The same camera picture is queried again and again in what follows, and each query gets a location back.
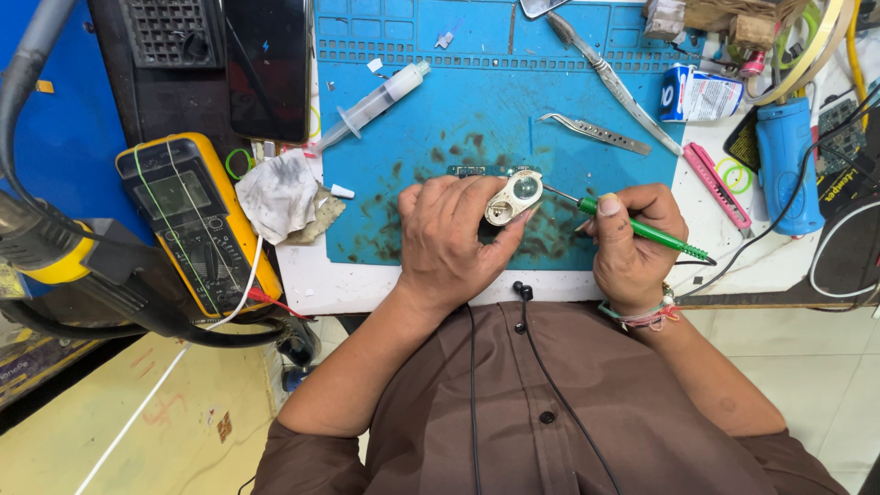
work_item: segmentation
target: phone screen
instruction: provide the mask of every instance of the phone screen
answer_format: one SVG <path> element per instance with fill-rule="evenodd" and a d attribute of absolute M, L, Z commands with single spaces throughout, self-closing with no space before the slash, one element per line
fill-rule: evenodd
<path fill-rule="evenodd" d="M 309 126 L 308 0 L 226 0 L 232 129 L 304 143 Z"/>

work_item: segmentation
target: red probe cable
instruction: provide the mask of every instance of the red probe cable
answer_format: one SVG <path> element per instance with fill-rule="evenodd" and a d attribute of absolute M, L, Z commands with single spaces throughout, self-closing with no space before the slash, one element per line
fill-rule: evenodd
<path fill-rule="evenodd" d="M 249 299 L 253 299 L 258 302 L 270 302 L 274 305 L 283 307 L 284 309 L 287 310 L 288 313 L 293 314 L 294 316 L 296 316 L 297 318 L 299 318 L 301 320 L 311 320 L 312 319 L 312 318 L 308 318 L 306 316 L 302 316 L 301 314 L 297 313 L 296 311 L 290 309 L 286 304 L 280 303 L 280 302 L 270 298 L 265 292 L 262 291 L 262 289 L 260 289 L 260 287 L 251 287 L 251 290 L 247 292 L 247 297 Z"/>

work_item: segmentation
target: pink utility knife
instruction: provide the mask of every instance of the pink utility knife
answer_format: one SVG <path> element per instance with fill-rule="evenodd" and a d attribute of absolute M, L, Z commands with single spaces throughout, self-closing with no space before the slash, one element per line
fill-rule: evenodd
<path fill-rule="evenodd" d="M 730 192 L 727 184 L 722 181 L 721 177 L 715 171 L 715 162 L 709 157 L 706 150 L 696 143 L 690 143 L 684 147 L 685 159 L 691 165 L 709 193 L 718 204 L 721 205 L 724 213 L 727 214 L 733 225 L 743 234 L 743 239 L 750 239 L 755 236 L 752 232 L 752 219 L 745 214 L 745 210 L 739 205 L 737 199 Z"/>

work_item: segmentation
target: hand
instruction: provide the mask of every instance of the hand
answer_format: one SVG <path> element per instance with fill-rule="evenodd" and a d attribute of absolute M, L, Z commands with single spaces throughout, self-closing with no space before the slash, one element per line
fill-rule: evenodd
<path fill-rule="evenodd" d="M 585 229 L 599 245 L 593 275 L 611 308 L 624 316 L 643 314 L 660 304 L 664 278 L 680 254 L 634 236 L 630 217 L 683 241 L 688 234 L 675 198 L 663 184 L 633 186 L 599 197 L 596 217 Z"/>
<path fill-rule="evenodd" d="M 403 273 L 395 290 L 408 292 L 418 309 L 442 320 L 498 278 L 532 214 L 527 210 L 511 220 L 488 246 L 477 240 L 486 204 L 506 184 L 500 177 L 445 175 L 401 191 Z"/>

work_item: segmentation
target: syringe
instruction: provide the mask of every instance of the syringe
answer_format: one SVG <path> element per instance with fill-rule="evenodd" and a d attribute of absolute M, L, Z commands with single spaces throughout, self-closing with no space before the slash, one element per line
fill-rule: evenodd
<path fill-rule="evenodd" d="M 361 127 L 367 125 L 367 122 L 376 118 L 395 101 L 413 91 L 416 86 L 422 83 L 424 75 L 429 72 L 431 72 L 431 67 L 424 60 L 419 63 L 410 63 L 363 100 L 358 101 L 352 108 L 344 110 L 342 107 L 336 107 L 342 120 L 324 133 L 317 143 L 310 144 L 309 149 L 312 153 L 318 153 L 330 144 L 344 138 L 349 132 L 353 132 L 360 139 Z"/>

